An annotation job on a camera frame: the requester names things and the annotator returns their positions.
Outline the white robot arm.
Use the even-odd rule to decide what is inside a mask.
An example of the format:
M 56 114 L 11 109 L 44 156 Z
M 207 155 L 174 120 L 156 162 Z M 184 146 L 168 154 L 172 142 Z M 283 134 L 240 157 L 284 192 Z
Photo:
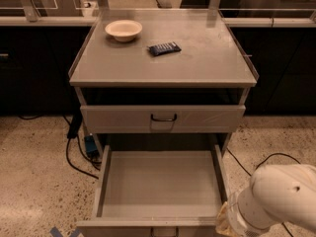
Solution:
M 316 231 L 316 167 L 293 164 L 258 168 L 248 187 L 223 204 L 215 231 L 227 237 L 260 237 L 284 222 Z

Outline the white padded gripper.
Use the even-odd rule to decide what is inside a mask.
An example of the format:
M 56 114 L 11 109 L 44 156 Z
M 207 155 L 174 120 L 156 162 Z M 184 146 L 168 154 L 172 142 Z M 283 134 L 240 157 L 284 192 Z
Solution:
M 263 214 L 262 199 L 252 191 L 233 193 L 217 214 L 215 230 L 227 237 L 259 237 L 264 233 Z

